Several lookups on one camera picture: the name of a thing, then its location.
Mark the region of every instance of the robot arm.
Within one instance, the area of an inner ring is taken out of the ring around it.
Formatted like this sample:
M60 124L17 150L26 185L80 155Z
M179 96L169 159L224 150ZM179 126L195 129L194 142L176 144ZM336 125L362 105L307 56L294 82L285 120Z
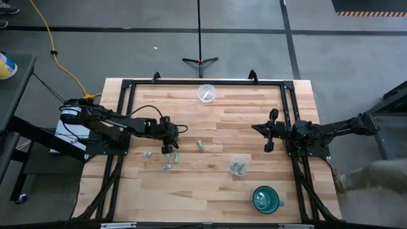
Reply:
M279 110L272 109L268 122L252 125L254 130L268 139L265 144L265 152L268 153L273 151L273 138L276 137L282 139L296 156L329 156L328 144L334 137L346 134L374 135L380 130L370 114L359 114L349 120L326 125L299 120L292 128L282 121L276 121L278 115Z
M79 139L86 144L99 144L109 148L126 148L130 135L163 141L162 153L171 153L172 147L178 148L179 136L177 125L170 122L169 116L160 118L130 118L108 110L100 105L93 105L85 99L70 99L60 108L62 123L82 125L98 134L98 137Z

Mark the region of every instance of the butcher block tabletop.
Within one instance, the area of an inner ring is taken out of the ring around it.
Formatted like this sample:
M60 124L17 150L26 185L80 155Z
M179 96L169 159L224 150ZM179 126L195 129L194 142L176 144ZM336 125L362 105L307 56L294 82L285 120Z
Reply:
M101 105L116 110L121 82L120 78L106 79ZM296 80L294 85L301 119L319 123L311 82ZM132 136L121 172L114 221L300 222L293 166L282 141L274 140L274 151L265 153L266 139L251 128L252 124L267 122L273 108L280 110L278 120L284 121L280 88L215 85L216 99L205 104L197 97L198 87L176 83L137 85L133 110L154 105L164 116L170 116L173 123L187 125L189 130L180 134L179 149L174 149L178 152L178 163L174 163L174 154L170 159L161 154L161 141ZM292 111L288 92L287 101ZM144 108L132 117L159 119L159 114L154 109ZM199 140L204 149L198 146ZM152 152L149 158L142 156L146 151ZM245 176L234 176L229 171L230 160L235 156L249 162ZM86 209L100 190L106 158L95 156L85 164L74 217ZM320 158L309 160L315 192L329 210L341 218L328 165ZM172 168L163 170L167 163ZM262 214L251 205L253 191L263 185L274 188L285 202L285 206L273 214ZM304 192L311 216L309 198Z

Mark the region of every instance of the tripod base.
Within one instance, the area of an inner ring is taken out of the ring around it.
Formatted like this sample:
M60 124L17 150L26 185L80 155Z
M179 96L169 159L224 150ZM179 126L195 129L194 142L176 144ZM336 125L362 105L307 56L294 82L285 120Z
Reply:
M217 57L209 58L209 59L206 59L206 60L193 60L193 59L183 58L183 61L185 61L185 62L192 62L192 63L198 64L199 78L204 77L204 70L203 70L204 64L206 64L206 63L208 63L210 61L217 61L217 60L219 60L219 58L217 58Z

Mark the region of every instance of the gray floor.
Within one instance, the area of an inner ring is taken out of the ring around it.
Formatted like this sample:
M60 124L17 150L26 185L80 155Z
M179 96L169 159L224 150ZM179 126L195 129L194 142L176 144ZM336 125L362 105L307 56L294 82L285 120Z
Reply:
M13 25L42 25L27 1L12 1L22 11L2 16ZM42 0L51 25L145 28L196 28L196 4L187 0ZM337 17L327 0L286 0L292 29L405 31L407 18ZM202 26L217 29L283 29L278 0L202 1ZM102 91L107 77L196 78L197 70L181 61L197 58L197 35L178 33L54 32L59 60L92 93ZM312 81L321 123L363 112L388 90L407 79L407 36L294 36L302 79ZM246 78L255 69L260 78L292 79L285 35L203 34L203 57L219 61L204 71L206 78ZM45 32L0 31L0 49L34 53L36 72L63 98L82 95L77 84L60 71L49 54ZM17 114L42 127L54 127L59 101L31 78ZM340 173L379 160L372 137L344 136L331 143L333 164ZM78 176L30 177L30 199L7 202L18 164L0 186L0 224L67 219L72 211ZM407 227L407 196L389 191L353 191L339 197L349 222Z

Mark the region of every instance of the green mug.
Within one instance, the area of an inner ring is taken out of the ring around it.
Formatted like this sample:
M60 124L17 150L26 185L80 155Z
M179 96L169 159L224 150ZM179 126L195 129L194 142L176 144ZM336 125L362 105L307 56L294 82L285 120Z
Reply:
M279 194L272 187L260 186L253 192L252 205L263 214L271 214L284 206L284 201L280 200Z

